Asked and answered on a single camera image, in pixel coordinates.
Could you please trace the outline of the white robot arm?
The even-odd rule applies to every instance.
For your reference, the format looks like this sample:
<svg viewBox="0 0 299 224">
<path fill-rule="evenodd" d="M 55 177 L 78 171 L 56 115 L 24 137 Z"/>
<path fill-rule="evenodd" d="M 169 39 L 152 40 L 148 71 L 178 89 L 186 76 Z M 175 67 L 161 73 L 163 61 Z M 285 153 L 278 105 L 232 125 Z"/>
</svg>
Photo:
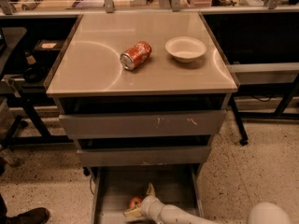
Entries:
<svg viewBox="0 0 299 224">
<path fill-rule="evenodd" d="M 146 218 L 155 224 L 217 224 L 214 221 L 194 216 L 172 204 L 164 204 L 157 197 L 149 183 L 147 196 L 130 201 L 123 215 L 130 219 Z M 246 224 L 292 224 L 290 216 L 273 203 L 258 203 L 248 214 Z"/>
</svg>

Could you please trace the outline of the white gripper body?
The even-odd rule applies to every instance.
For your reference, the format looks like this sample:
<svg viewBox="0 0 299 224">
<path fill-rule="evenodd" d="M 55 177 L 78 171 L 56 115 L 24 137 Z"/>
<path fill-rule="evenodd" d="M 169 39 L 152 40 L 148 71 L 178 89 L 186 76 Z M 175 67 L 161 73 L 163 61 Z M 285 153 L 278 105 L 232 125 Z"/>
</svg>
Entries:
<svg viewBox="0 0 299 224">
<path fill-rule="evenodd" d="M 155 196 L 147 196 L 141 203 L 141 214 L 156 224 L 164 224 L 161 213 L 165 204 Z"/>
</svg>

